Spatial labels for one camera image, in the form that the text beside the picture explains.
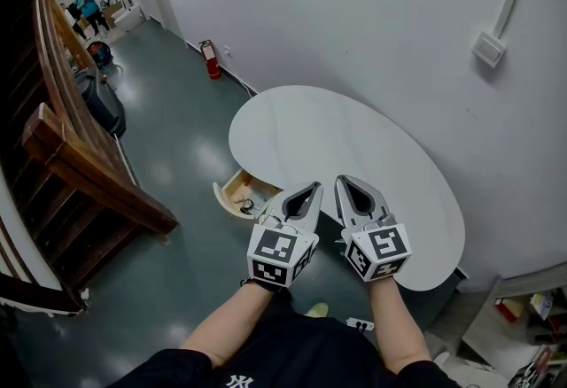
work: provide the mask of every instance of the black t-shirt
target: black t-shirt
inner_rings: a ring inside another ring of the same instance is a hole
[[[112,388],[394,387],[457,388],[434,363],[419,361],[397,376],[357,330],[334,319],[292,315],[259,323],[240,351],[212,370],[191,350],[162,350]]]

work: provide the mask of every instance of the person in blue shirt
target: person in blue shirt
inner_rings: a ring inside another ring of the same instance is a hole
[[[98,35],[98,24],[104,27],[106,30],[110,30],[105,17],[100,12],[95,0],[78,0],[77,8],[81,10],[82,16],[84,16],[90,23],[93,29],[95,29],[95,35]]]

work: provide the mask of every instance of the red fire extinguisher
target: red fire extinguisher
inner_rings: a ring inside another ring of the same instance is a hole
[[[221,67],[214,53],[213,42],[205,40],[201,42],[200,45],[201,54],[203,54],[203,58],[205,58],[206,71],[209,73],[209,78],[218,80],[221,77]]]

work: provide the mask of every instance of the person's arm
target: person's arm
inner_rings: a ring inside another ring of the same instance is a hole
[[[256,283],[245,284],[193,330],[180,347],[204,353],[221,366],[252,333],[274,294]]]
[[[423,333],[409,314],[392,277],[369,284],[374,330],[385,366],[398,374],[408,364],[431,361]]]

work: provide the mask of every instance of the white logo on shirt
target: white logo on shirt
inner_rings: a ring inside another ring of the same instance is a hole
[[[250,388],[250,384],[253,381],[251,377],[230,376],[230,382],[227,383],[227,386],[230,388]]]

